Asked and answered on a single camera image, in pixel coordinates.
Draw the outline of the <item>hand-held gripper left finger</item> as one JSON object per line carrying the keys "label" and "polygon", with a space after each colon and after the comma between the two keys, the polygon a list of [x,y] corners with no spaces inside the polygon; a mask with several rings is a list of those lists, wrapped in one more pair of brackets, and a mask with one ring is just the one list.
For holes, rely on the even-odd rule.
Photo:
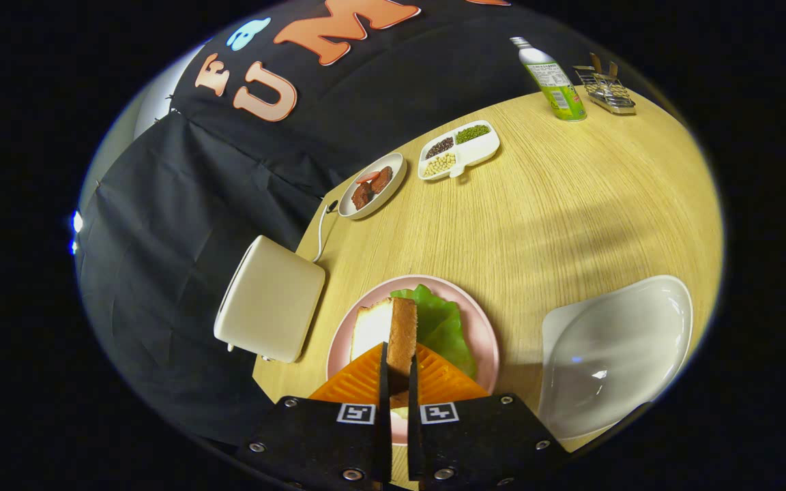
{"label": "hand-held gripper left finger", "polygon": [[372,404],[281,397],[236,453],[246,470],[283,490],[381,490],[391,479],[387,342]]}

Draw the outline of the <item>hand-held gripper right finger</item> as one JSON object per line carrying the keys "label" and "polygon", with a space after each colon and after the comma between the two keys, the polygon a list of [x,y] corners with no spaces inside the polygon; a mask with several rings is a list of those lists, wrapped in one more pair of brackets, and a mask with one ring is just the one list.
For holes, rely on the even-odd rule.
{"label": "hand-held gripper right finger", "polygon": [[421,490],[528,490],[569,451],[517,395],[490,395],[418,345],[409,379],[409,478]]}

